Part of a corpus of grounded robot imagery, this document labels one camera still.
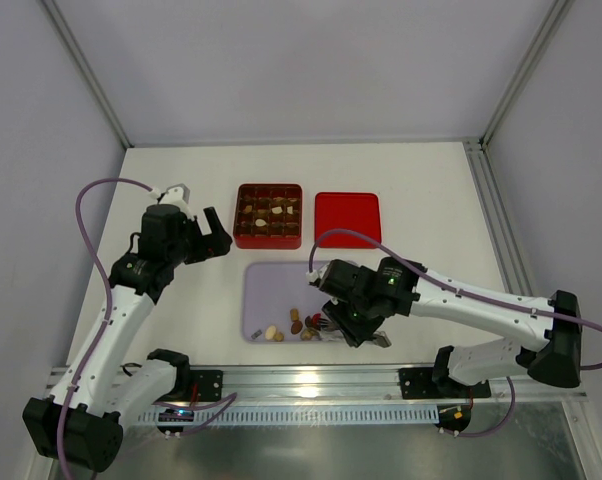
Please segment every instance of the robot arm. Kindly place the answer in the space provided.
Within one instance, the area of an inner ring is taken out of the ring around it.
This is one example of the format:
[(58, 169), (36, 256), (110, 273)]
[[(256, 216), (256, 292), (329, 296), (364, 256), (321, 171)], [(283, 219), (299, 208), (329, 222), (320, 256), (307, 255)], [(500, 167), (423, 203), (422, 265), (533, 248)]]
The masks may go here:
[[(119, 365), (139, 327), (174, 279), (180, 264), (198, 263), (226, 255), (232, 244), (214, 208), (204, 209), (211, 233), (203, 235), (188, 208), (183, 185), (154, 192), (157, 204), (147, 208), (141, 222), (138, 251), (130, 248), (112, 267), (109, 277), (112, 314), (104, 318), (105, 303), (74, 362), (46, 399), (31, 398), (23, 419), (39, 454), (56, 458), (55, 432), (61, 406), (74, 389), (64, 430), (69, 461), (96, 472), (114, 460), (125, 429), (158, 398), (183, 395), (190, 386), (187, 355), (155, 350), (143, 367), (122, 386), (112, 390)], [(103, 323), (96, 347), (91, 346)], [(91, 354), (77, 385), (72, 384), (86, 353)]]
[[(441, 348), (433, 381), (442, 392), (460, 391), (486, 379), (523, 373), (557, 387), (580, 384), (581, 327), (535, 315), (537, 311), (554, 309), (579, 316), (574, 295), (558, 291), (547, 299), (493, 292), (410, 263), (454, 288), (442, 289), (391, 257), (384, 258), (377, 271), (333, 260), (309, 280), (332, 297), (323, 312), (353, 347), (370, 340), (383, 321), (395, 314), (442, 318), (503, 337), (473, 347)], [(471, 298), (469, 292), (494, 301), (486, 304)], [(505, 308), (504, 303), (525, 308), (514, 311)]]

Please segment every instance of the red compartment box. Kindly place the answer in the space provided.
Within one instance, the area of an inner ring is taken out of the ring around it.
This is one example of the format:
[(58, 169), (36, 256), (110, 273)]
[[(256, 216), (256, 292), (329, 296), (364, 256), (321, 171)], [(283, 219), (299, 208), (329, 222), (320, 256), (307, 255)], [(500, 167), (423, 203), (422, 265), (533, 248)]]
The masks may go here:
[(234, 241), (239, 248), (294, 250), (301, 246), (302, 218), (299, 185), (243, 184), (234, 212)]

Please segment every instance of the small food item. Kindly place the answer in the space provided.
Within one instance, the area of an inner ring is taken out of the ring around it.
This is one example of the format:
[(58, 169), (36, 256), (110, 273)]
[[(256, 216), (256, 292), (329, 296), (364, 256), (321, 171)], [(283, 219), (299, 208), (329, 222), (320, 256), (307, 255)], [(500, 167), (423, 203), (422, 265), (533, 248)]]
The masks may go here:
[(266, 340), (274, 340), (274, 336), (277, 334), (277, 327), (275, 325), (270, 325), (265, 330), (265, 339)]
[(299, 320), (292, 322), (292, 327), (290, 328), (292, 335), (298, 334), (301, 330), (303, 330), (303, 324)]
[(301, 332), (301, 340), (303, 341), (307, 342), (308, 340), (312, 340), (313, 336), (314, 335), (312, 335), (312, 332), (310, 332), (310, 330), (307, 328)]

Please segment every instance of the red lid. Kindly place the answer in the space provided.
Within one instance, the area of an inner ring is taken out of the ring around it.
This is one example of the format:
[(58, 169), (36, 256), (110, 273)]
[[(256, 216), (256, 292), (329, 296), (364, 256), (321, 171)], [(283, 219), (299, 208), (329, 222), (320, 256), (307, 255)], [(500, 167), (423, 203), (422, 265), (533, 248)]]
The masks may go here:
[[(381, 242), (379, 199), (374, 193), (322, 192), (314, 199), (314, 240), (333, 228), (347, 228)], [(322, 248), (374, 248), (350, 235), (332, 235)]]

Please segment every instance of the metal vent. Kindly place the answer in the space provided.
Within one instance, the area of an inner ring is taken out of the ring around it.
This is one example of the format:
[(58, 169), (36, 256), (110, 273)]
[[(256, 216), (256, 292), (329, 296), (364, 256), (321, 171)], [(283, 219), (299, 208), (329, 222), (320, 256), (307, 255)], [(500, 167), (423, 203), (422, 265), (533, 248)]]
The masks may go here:
[[(154, 407), (139, 416), (139, 426), (199, 425), (214, 411), (194, 412), (188, 422), (159, 421), (165, 409)], [(261, 406), (230, 407), (213, 423), (217, 427), (402, 425), (439, 422), (436, 405)]]

